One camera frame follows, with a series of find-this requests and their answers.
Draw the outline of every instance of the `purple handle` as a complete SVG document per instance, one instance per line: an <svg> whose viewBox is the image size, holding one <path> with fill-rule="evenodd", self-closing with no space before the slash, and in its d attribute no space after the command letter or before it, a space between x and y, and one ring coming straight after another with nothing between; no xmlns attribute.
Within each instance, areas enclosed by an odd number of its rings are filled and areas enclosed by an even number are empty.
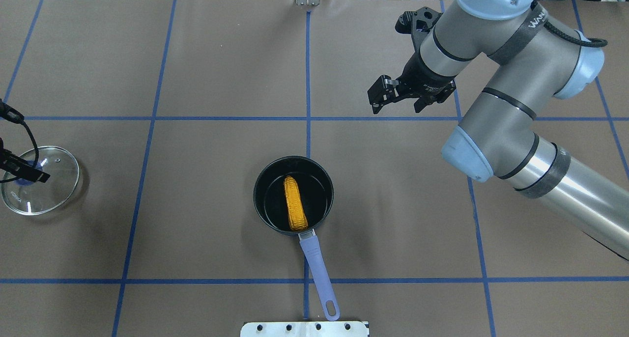
<svg viewBox="0 0 629 337"><path fill-rule="evenodd" d="M330 283L328 270L326 270L325 263L323 263L319 238L316 235L312 235L307 239L300 240L299 244L306 255L310 271L313 274L314 285L317 293L319 293L323 313L328 321L336 321L339 319L341 312L339 303L337 303L337 297L332 289L332 283Z"/></svg>

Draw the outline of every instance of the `yellow corn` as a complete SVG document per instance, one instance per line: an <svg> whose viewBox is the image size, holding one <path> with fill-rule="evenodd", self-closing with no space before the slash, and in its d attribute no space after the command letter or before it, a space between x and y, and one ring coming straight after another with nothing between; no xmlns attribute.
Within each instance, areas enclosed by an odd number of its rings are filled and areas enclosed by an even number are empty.
<svg viewBox="0 0 629 337"><path fill-rule="evenodd" d="M286 206L288 207L290 230L301 231L308 229L308 219L306 219L304 207L301 205L299 187L297 187L297 182L292 176L286 176L284 179L284 194L286 196Z"/></svg>

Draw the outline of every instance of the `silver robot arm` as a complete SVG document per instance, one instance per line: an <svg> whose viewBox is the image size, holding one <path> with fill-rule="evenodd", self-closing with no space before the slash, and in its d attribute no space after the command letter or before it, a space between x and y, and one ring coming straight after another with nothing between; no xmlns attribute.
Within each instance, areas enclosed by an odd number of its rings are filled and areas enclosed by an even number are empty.
<svg viewBox="0 0 629 337"><path fill-rule="evenodd" d="M406 12L396 30L411 34L416 53L399 78L383 75L370 88L373 113L407 97L419 98L417 112L445 101L454 77L485 53L500 67L443 146L443 158L479 182L506 180L629 259L629 192L530 130L551 97L575 96L595 79L606 42L586 39L535 0L456 0L442 15Z"/></svg>

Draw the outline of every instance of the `white metal plate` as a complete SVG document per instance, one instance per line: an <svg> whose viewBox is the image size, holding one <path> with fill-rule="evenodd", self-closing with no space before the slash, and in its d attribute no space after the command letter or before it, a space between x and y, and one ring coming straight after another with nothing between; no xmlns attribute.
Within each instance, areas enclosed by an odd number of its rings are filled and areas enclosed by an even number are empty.
<svg viewBox="0 0 629 337"><path fill-rule="evenodd" d="M369 337L366 321L246 323L240 337Z"/></svg>

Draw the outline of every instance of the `handle hole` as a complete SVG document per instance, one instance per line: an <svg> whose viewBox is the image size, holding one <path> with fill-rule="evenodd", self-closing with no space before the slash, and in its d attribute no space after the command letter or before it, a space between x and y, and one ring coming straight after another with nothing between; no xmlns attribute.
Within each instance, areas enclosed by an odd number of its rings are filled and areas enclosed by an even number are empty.
<svg viewBox="0 0 629 337"><path fill-rule="evenodd" d="M328 310L328 315L333 316L337 314L337 309L334 307L334 302L328 300L325 302L325 308Z"/></svg>

